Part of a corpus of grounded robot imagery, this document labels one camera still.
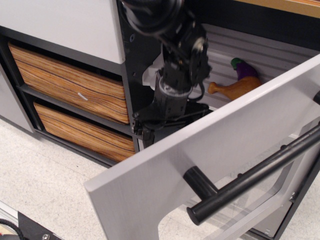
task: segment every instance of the black handle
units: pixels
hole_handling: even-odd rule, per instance
[[[187,208],[191,220],[194,224],[200,225],[232,200],[238,198],[278,169],[293,162],[296,157],[319,142],[320,124],[288,145],[282,146],[279,151],[221,189],[217,189],[197,166],[190,168],[183,178],[202,200],[195,206]]]

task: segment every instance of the speckled floor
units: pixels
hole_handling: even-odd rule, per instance
[[[0,201],[65,240],[105,240],[83,183],[106,168],[48,140],[33,137],[0,118]],[[320,176],[281,240],[320,240]],[[159,224],[160,240],[203,240],[213,231],[197,227],[178,208]]]

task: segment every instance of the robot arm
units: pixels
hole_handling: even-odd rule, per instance
[[[205,93],[203,81],[211,70],[206,31],[183,0],[121,1],[129,24],[141,34],[161,41],[167,51],[152,104],[133,115],[133,132],[147,140],[150,136],[146,133],[168,122],[202,116],[208,111],[207,105],[196,103]],[[201,96],[189,99],[197,85]]]

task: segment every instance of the black cable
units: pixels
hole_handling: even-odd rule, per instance
[[[2,219],[0,218],[0,224],[2,225],[7,225],[10,228],[12,228],[19,236],[20,240],[26,240],[24,237],[24,234],[22,233],[22,231],[20,230],[20,228],[18,228],[15,224],[13,224],[12,222]]]
[[[196,103],[197,101],[201,100],[204,95],[205,95],[205,86],[204,86],[204,83],[203,82],[199,82],[199,86],[200,86],[200,89],[201,89],[201,95],[200,96],[197,96],[196,98],[188,98],[188,100],[192,103]]]

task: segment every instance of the wood grain drawer front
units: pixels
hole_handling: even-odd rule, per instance
[[[34,103],[45,130],[59,138],[121,162],[133,154],[132,138]]]
[[[24,82],[34,90],[122,124],[129,123],[122,82],[9,43]]]

